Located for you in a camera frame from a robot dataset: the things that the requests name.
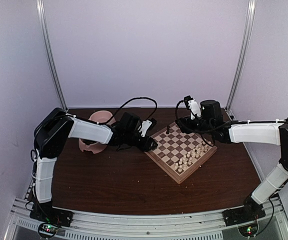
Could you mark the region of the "right circuit board with LEDs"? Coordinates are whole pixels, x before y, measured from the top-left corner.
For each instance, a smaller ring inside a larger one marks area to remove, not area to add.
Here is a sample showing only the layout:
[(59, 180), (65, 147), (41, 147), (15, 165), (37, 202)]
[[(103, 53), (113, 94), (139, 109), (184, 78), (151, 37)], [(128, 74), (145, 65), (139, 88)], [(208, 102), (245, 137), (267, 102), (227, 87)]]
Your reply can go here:
[(247, 224), (238, 227), (238, 230), (243, 237), (250, 238), (257, 234), (259, 227), (257, 224)]

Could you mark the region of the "aluminium frame post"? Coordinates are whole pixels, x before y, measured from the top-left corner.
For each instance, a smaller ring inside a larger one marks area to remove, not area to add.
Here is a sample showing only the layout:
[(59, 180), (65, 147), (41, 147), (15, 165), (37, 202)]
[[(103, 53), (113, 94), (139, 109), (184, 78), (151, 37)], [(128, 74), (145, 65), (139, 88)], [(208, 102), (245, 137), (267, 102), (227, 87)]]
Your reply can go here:
[(227, 104), (225, 107), (225, 110), (228, 113), (232, 112), (233, 101), (236, 96), (238, 85), (241, 80), (243, 68), (245, 65), (247, 51), (249, 48), (253, 26), (254, 26), (254, 20), (255, 20), (255, 14), (256, 14), (256, 2), (257, 2), (256, 0), (248, 1), (248, 8), (247, 8), (241, 49), (240, 49), (237, 67), (236, 67), (234, 78), (233, 78), (232, 87), (231, 87), (230, 94), (229, 94)]
[(43, 0), (37, 0), (36, 1), (36, 7), (37, 7), (37, 14), (41, 26), (41, 31), (43, 35), (43, 41), (44, 41), (44, 46), (46, 50), (46, 55), (47, 55), (47, 61), (52, 77), (52, 81), (54, 83), (55, 91), (57, 94), (57, 97), (59, 99), (59, 102), (61, 104), (61, 107), (67, 111), (67, 104), (64, 99), (63, 91), (59, 82), (58, 74), (57, 74), (57, 69), (55, 66), (55, 60), (51, 48), (51, 42), (50, 42), (50, 37), (49, 37), (49, 32), (48, 32), (48, 27), (47, 27), (47, 20), (46, 20), (46, 14), (45, 14), (45, 8), (44, 8), (44, 1)]

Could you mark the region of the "wooden chess board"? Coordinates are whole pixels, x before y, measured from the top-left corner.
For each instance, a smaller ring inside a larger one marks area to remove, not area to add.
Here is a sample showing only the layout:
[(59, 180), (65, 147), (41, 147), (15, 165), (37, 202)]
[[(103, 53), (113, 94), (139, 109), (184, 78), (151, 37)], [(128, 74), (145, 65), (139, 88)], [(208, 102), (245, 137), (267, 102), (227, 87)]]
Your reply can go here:
[[(170, 126), (170, 133), (166, 134), (166, 127), (152, 135), (152, 138), (158, 143), (158, 147), (147, 152), (147, 156), (152, 159), (167, 175), (176, 183), (181, 184), (192, 173), (202, 166), (217, 151), (216, 146), (212, 146), (210, 141), (203, 140), (196, 133), (182, 133), (175, 123)], [(174, 163), (188, 151), (198, 144), (205, 142), (212, 148), (198, 160), (191, 168), (178, 174), (174, 171)]]

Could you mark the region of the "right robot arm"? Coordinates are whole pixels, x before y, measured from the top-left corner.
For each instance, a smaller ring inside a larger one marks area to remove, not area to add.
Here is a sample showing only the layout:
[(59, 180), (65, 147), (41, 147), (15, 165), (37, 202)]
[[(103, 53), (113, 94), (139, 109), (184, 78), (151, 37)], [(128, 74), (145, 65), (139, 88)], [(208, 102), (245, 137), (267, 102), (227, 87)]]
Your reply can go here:
[(191, 96), (181, 101), (189, 111), (187, 117), (176, 117), (175, 123), (185, 134), (210, 135), (223, 144), (261, 143), (280, 146), (277, 166), (245, 199), (240, 217), (250, 221), (259, 213), (262, 204), (288, 182), (288, 117), (267, 121), (224, 121), (218, 101), (197, 102)]

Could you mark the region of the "left circuit board with LEDs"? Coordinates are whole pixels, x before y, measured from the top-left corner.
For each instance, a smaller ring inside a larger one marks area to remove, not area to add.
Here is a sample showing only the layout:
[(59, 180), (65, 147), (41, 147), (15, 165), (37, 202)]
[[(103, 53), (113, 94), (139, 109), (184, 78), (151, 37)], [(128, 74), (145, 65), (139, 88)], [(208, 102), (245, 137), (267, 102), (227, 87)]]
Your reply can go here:
[(49, 223), (41, 223), (38, 226), (37, 232), (41, 235), (43, 234), (46, 236), (56, 235), (56, 233), (58, 232), (58, 226)]

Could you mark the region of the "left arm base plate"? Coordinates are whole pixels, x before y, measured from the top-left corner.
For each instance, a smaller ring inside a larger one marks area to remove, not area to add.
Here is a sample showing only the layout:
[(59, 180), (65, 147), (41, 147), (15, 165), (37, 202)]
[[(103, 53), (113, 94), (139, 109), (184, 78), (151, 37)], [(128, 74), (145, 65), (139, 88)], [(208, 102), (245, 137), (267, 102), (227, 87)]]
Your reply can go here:
[(46, 222), (60, 227), (70, 227), (73, 212), (55, 208), (51, 209), (49, 212), (46, 212), (37, 208), (30, 212), (29, 217), (40, 222)]

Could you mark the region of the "white chess pieces group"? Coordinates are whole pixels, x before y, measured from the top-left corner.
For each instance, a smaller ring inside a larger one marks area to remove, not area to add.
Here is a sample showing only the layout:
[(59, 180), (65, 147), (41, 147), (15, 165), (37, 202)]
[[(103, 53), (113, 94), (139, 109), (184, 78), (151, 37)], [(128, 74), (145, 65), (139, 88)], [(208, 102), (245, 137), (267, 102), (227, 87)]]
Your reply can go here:
[(174, 163), (174, 171), (179, 175), (182, 174), (196, 164), (198, 160), (201, 160), (211, 148), (205, 142), (198, 144)]

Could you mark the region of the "right aluminium frame post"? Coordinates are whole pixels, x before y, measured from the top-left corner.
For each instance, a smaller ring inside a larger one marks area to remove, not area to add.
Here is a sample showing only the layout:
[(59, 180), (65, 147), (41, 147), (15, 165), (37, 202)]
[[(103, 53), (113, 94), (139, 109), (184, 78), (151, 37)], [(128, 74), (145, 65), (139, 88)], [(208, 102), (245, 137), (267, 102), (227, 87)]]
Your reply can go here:
[(256, 14), (256, 2), (257, 2), (256, 0), (248, 1), (248, 8), (247, 8), (241, 49), (240, 49), (237, 67), (236, 67), (234, 78), (233, 78), (232, 87), (231, 87), (230, 94), (229, 94), (227, 104), (225, 107), (225, 110), (228, 113), (232, 112), (233, 101), (236, 96), (238, 85), (241, 80), (243, 68), (245, 65), (247, 51), (249, 48), (253, 26), (254, 26), (254, 20), (255, 20), (255, 14)]

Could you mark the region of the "pink double pet bowl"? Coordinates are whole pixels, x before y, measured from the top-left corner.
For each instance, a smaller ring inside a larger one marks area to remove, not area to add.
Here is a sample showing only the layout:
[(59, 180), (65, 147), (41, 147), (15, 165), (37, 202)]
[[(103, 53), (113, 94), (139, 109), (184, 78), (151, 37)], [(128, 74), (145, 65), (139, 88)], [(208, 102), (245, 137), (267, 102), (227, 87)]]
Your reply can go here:
[[(110, 111), (100, 110), (100, 111), (94, 112), (89, 117), (89, 120), (94, 121), (94, 122), (104, 123), (108, 121), (109, 119), (111, 119), (112, 116), (113, 114)], [(103, 140), (105, 135), (104, 136), (100, 135), (100, 131), (98, 129), (95, 130), (94, 128), (91, 129), (90, 133), (91, 133), (91, 138), (78, 140), (79, 149), (82, 152), (92, 152), (93, 154), (98, 154), (104, 151), (107, 145), (99, 142), (98, 140)]]

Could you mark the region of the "left aluminium frame post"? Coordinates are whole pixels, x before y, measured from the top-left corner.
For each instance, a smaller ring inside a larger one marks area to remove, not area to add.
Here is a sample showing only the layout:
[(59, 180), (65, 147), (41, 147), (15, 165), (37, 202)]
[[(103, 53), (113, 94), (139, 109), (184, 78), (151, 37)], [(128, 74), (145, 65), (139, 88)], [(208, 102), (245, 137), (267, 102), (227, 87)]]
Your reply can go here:
[(63, 91), (59, 82), (58, 74), (57, 74), (57, 69), (55, 66), (55, 60), (51, 48), (51, 42), (50, 42), (50, 37), (49, 37), (49, 32), (48, 32), (48, 27), (47, 27), (47, 20), (46, 20), (46, 14), (45, 14), (45, 8), (44, 8), (44, 1), (43, 0), (37, 0), (36, 1), (36, 7), (37, 7), (37, 14), (41, 26), (41, 31), (43, 35), (43, 41), (44, 41), (44, 46), (46, 50), (46, 55), (47, 55), (47, 61), (52, 77), (52, 81), (54, 83), (55, 91), (57, 94), (57, 97), (59, 99), (59, 102), (61, 104), (61, 107), (67, 111), (67, 104), (64, 99)]

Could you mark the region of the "front aluminium rail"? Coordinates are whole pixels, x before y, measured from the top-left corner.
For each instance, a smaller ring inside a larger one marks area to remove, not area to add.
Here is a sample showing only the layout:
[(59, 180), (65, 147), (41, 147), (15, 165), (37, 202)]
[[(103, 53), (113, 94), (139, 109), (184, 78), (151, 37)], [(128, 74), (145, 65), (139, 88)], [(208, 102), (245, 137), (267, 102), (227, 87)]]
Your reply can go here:
[(265, 203), (264, 218), (228, 226), (222, 210), (170, 215), (112, 215), (73, 211), (71, 225), (56, 240), (245, 240), (241, 233), (258, 224), (256, 240), (288, 240), (288, 219), (279, 199)]

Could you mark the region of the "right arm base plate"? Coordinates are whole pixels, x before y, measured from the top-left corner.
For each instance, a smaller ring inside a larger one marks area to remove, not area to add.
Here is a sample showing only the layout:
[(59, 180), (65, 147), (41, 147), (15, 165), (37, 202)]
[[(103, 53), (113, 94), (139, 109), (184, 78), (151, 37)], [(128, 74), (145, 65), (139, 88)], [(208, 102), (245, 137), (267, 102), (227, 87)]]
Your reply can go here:
[(244, 207), (229, 208), (222, 212), (226, 226), (239, 225), (246, 222), (255, 221), (266, 216), (264, 210), (255, 213), (247, 213)]

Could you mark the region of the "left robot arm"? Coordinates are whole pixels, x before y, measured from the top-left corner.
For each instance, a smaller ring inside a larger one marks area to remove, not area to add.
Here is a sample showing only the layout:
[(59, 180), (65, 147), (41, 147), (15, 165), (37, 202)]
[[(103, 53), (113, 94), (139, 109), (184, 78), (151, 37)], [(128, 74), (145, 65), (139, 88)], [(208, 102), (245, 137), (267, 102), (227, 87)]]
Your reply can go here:
[(56, 217), (51, 193), (53, 171), (67, 139), (84, 139), (114, 147), (128, 145), (148, 152), (157, 147), (156, 141), (147, 135), (156, 123), (152, 117), (142, 121), (139, 116), (125, 112), (119, 121), (109, 124), (79, 118), (55, 108), (34, 130), (31, 158), (33, 202), (37, 215), (45, 222)]

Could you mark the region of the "circuit board with leds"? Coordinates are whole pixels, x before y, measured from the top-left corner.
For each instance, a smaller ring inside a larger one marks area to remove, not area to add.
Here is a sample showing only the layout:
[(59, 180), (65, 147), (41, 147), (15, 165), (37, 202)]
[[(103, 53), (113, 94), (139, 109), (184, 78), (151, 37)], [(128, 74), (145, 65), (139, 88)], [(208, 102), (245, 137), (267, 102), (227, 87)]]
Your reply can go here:
[(46, 236), (56, 235), (56, 233), (58, 232), (58, 226), (49, 223), (41, 223), (38, 226), (37, 232), (41, 235), (43, 234)]
[(238, 230), (243, 237), (250, 238), (257, 234), (259, 227), (257, 224), (247, 224), (238, 227)]

